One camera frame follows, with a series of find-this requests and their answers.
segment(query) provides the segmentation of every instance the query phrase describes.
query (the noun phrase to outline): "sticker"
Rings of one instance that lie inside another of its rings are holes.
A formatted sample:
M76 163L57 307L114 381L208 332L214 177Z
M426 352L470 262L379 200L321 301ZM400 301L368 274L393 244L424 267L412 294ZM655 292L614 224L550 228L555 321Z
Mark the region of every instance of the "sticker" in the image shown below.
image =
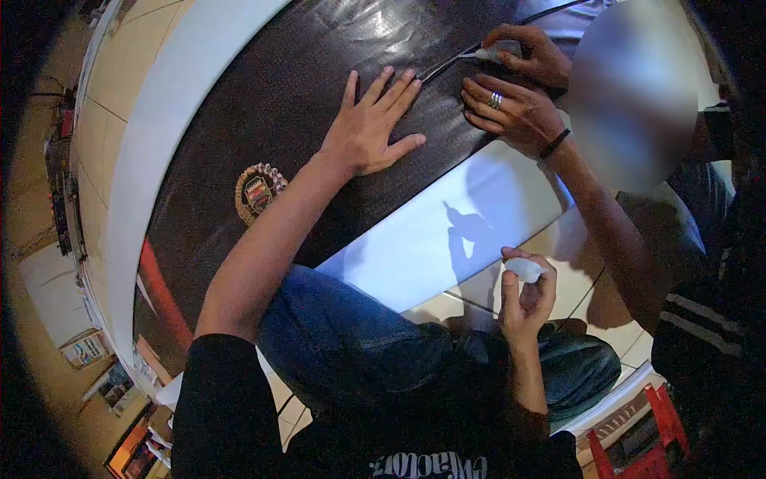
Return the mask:
M252 225L286 186L287 180L268 163L258 163L244 170L234 189L234 206L242 221Z

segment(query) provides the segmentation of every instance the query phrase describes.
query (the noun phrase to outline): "white plastic bottle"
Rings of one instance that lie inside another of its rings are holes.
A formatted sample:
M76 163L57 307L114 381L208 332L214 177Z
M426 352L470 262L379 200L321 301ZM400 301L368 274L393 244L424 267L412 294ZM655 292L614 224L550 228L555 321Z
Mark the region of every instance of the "white plastic bottle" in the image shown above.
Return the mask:
M513 272L523 283L536 283L541 274L548 272L548 268L526 258L509 259L506 261L506 270Z
M501 51L508 51L520 58L522 56L522 45L516 40L499 40L491 44L489 48L480 48L479 50L476 50L476 53L468 53L460 55L460 57L479 58L481 60L489 60L502 64L502 61L497 57L497 54Z

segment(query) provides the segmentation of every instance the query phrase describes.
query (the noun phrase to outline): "ring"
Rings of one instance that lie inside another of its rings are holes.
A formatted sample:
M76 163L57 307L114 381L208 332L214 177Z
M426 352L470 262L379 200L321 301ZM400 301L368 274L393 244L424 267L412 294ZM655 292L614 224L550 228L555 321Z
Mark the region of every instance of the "ring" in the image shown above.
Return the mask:
M487 102L487 104L490 105L495 110L499 110L501 101L502 101L502 95L497 93L496 91L493 91L492 97L489 99L489 102Z

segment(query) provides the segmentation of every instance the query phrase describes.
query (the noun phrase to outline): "bracelet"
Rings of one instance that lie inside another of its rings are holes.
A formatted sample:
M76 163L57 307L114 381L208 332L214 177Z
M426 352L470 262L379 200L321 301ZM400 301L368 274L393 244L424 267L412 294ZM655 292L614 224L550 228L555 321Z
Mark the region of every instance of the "bracelet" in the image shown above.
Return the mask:
M540 151L540 160L545 160L550 155L552 155L558 146L561 145L561 142L564 141L564 138L569 136L569 133L572 133L572 131L569 128L564 128L564 131L556 136L556 139L551 141L545 148Z

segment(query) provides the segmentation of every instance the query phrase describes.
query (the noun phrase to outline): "red chair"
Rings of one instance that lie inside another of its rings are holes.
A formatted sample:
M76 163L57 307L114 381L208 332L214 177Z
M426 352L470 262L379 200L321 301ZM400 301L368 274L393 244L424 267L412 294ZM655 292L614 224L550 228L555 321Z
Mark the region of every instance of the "red chair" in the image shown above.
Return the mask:
M599 479L673 479L676 475L668 470L665 449L674 441L678 441L681 452L689 456L689 440L683 431L678 412L668 397L665 385L655 390L649 384L643 388L643 391L654 411L657 430L660 432L660 443L628 466L625 471L615 475L607 453L598 441L596 431L591 429L588 432L588 440L591 443L591 452Z

